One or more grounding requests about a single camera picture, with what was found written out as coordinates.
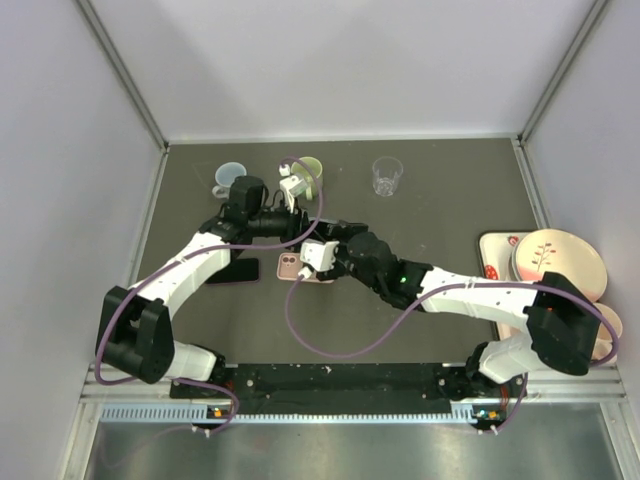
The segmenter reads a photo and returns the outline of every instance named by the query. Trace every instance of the white wall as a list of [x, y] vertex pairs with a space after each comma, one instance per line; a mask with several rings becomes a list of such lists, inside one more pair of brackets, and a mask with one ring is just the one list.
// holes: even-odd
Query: white wall
[[159, 153], [69, 0], [0, 3], [0, 478], [54, 478]]
[[614, 0], [531, 145], [554, 226], [591, 242], [624, 322], [619, 368], [640, 418], [640, 2]]
[[593, 0], [93, 0], [170, 140], [520, 132]]

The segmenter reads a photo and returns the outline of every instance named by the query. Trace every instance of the phone case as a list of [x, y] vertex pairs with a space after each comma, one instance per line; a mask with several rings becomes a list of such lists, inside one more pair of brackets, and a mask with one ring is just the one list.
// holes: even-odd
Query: phone case
[[[302, 270], [304, 264], [300, 261], [299, 253], [283, 253], [280, 255], [278, 259], [278, 270], [276, 271], [276, 275], [280, 280], [285, 280], [289, 282], [293, 282], [298, 278], [298, 272]], [[316, 278], [316, 274], [314, 273], [311, 277], [303, 282], [307, 283], [333, 283], [334, 280], [327, 280], [326, 282], [321, 282]]]

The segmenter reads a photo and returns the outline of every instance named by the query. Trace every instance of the measuring cup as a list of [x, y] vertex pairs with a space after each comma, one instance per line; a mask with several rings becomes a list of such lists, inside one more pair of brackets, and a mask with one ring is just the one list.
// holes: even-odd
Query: measuring cup
[[233, 181], [237, 177], [242, 177], [247, 174], [247, 169], [244, 165], [238, 162], [228, 162], [222, 165], [216, 170], [216, 183], [211, 193], [216, 198], [224, 199], [229, 198], [229, 187], [233, 184]]

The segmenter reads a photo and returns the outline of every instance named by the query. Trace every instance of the clear glass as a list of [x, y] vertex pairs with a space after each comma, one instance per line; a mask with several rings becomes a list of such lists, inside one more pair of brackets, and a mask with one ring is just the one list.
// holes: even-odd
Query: clear glass
[[397, 158], [379, 158], [373, 162], [373, 189], [381, 197], [390, 197], [398, 189], [403, 170]]

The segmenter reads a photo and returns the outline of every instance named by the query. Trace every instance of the plate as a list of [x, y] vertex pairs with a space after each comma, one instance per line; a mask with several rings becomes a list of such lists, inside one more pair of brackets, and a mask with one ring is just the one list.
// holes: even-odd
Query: plate
[[541, 280], [545, 272], [567, 277], [595, 302], [607, 288], [607, 269], [598, 252], [580, 237], [562, 230], [530, 233], [516, 247], [515, 270], [523, 281]]

